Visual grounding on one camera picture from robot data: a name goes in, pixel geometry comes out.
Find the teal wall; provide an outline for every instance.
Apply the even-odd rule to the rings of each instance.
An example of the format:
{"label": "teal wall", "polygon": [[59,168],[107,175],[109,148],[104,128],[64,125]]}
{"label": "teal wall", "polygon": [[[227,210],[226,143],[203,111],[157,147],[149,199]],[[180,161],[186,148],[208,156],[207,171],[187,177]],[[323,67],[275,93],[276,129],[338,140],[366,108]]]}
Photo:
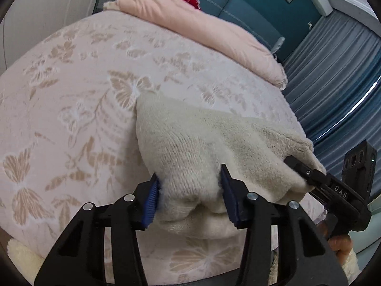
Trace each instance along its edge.
{"label": "teal wall", "polygon": [[320,14],[311,0],[245,0],[265,17],[286,41],[278,52],[283,61],[300,44],[309,32],[308,23],[313,25]]}

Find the bed sheet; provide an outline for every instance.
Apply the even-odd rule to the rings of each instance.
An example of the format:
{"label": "bed sheet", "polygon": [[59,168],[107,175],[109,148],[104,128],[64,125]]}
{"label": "bed sheet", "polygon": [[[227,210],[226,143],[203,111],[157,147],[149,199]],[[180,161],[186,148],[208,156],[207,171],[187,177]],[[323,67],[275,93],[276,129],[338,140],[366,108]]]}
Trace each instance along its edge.
{"label": "bed sheet", "polygon": [[[236,62],[136,17],[98,13],[57,31],[0,77],[0,227],[45,257],[83,203],[113,203],[149,179],[135,131],[142,91],[304,134],[279,89]],[[323,211],[303,201],[312,218]],[[233,270],[244,235],[199,240],[153,224],[138,232],[147,280],[173,284]],[[112,281],[109,243],[107,229]]]}

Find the human hand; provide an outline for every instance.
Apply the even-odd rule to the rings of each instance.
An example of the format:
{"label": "human hand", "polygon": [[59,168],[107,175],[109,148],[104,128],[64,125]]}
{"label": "human hand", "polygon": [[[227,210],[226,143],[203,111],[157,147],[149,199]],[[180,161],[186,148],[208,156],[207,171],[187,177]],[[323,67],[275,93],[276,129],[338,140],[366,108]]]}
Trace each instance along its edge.
{"label": "human hand", "polygon": [[[328,227],[325,223],[325,220],[319,222],[316,226],[322,232],[323,236],[327,238]],[[328,240],[328,245],[334,252],[336,252],[337,260],[342,266],[345,260],[347,260],[349,253],[353,248],[353,241],[351,240],[351,237],[349,235],[340,235],[330,238]]]}

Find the curtain fold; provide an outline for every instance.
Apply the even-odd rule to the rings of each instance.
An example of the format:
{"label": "curtain fold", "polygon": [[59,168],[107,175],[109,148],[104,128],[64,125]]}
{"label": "curtain fold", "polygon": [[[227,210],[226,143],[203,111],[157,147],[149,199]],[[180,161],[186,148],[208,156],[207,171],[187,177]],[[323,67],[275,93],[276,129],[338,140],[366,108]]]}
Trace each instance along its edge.
{"label": "curtain fold", "polygon": [[[329,172],[340,178],[344,154],[363,139],[381,148],[379,36],[335,10],[320,18],[284,69],[283,94]],[[381,190],[380,164],[372,194]]]}

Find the gray curtain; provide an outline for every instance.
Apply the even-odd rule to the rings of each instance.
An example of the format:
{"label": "gray curtain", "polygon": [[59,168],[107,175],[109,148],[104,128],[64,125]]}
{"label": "gray curtain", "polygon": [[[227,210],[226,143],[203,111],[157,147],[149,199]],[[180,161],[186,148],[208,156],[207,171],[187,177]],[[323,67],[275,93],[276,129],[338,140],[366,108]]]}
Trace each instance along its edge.
{"label": "gray curtain", "polygon": [[[379,36],[335,10],[317,22],[284,68],[284,96],[328,171],[340,178],[344,154],[363,139],[381,148]],[[372,194],[381,190],[380,164]]]}

